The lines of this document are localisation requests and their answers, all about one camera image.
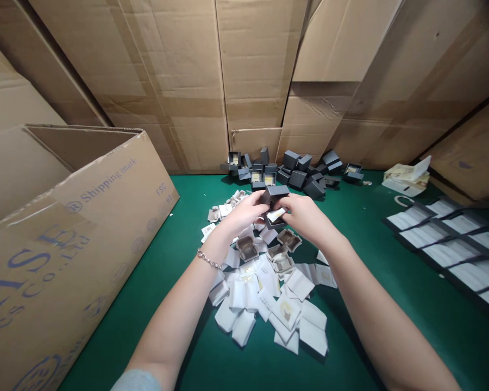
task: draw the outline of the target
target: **forearm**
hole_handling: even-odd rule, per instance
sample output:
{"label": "forearm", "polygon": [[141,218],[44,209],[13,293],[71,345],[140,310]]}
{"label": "forearm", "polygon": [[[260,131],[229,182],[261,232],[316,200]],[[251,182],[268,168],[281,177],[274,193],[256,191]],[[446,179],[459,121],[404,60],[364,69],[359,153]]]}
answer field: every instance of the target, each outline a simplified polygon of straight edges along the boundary
{"label": "forearm", "polygon": [[[232,238],[223,224],[208,237],[201,251],[221,264]],[[150,371],[163,390],[172,390],[217,269],[195,257],[164,298],[148,324],[127,366]]]}
{"label": "forearm", "polygon": [[362,345],[389,389],[459,389],[450,371],[337,230],[318,246]]}

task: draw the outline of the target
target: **hand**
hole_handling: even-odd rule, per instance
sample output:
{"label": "hand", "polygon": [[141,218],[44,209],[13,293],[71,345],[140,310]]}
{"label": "hand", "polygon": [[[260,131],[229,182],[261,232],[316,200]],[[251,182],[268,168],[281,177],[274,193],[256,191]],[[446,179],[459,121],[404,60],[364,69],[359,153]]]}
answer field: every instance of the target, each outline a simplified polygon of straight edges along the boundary
{"label": "hand", "polygon": [[280,207],[291,211],[282,216],[283,220],[318,248],[330,240],[331,235],[339,233],[310,197],[290,193],[278,200],[274,209]]}
{"label": "hand", "polygon": [[258,219],[258,217],[267,212],[269,208],[268,205],[257,205],[257,202],[264,192],[264,190],[256,191],[246,197],[221,221],[216,230],[219,229],[221,231],[224,229],[225,232],[230,233],[231,239],[233,239],[239,236],[243,229],[250,226],[250,224],[255,222],[263,223],[263,220]]}

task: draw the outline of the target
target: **gold logo print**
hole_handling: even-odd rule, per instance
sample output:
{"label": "gold logo print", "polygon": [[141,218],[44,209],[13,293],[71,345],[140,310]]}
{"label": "gold logo print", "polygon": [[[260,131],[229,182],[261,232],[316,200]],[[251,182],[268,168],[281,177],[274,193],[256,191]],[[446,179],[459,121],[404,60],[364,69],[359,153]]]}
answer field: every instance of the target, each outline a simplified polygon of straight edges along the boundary
{"label": "gold logo print", "polygon": [[288,304],[287,302],[284,301],[281,304],[281,314],[284,316],[284,318],[287,321],[290,321],[290,318],[292,317],[292,312],[293,312],[293,309],[290,306],[290,304]]}

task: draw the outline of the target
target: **person's right hand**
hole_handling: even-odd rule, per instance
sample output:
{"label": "person's right hand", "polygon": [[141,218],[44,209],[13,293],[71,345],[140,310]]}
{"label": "person's right hand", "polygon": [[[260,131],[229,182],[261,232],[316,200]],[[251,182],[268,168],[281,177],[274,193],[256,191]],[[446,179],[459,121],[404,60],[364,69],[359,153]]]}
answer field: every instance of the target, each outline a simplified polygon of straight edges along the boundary
{"label": "person's right hand", "polygon": [[326,240],[331,239],[333,234],[338,233],[335,226],[310,197],[290,193],[287,197],[278,200],[274,209],[280,207],[291,211],[282,216],[283,220],[318,248]]}

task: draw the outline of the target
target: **pile of white pouches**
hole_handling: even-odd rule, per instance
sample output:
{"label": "pile of white pouches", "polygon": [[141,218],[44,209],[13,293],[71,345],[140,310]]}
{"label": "pile of white pouches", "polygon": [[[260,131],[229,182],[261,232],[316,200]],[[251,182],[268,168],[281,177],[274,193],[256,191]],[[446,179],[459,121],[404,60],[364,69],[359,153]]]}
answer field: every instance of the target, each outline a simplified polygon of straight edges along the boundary
{"label": "pile of white pouches", "polygon": [[[236,191],[225,204],[210,209],[211,224],[202,229],[203,243],[216,223],[247,196],[245,191]],[[263,224],[252,224],[234,239],[224,261],[225,271],[219,272],[209,299],[219,306],[215,315],[218,326],[232,333],[239,346],[247,344],[258,313],[272,324],[276,344],[296,355],[299,340],[322,356],[328,352],[327,318],[309,301],[309,294],[319,284],[337,285],[329,266],[294,263],[289,254],[301,243],[293,231],[268,230]],[[328,263],[320,251],[317,259]]]}

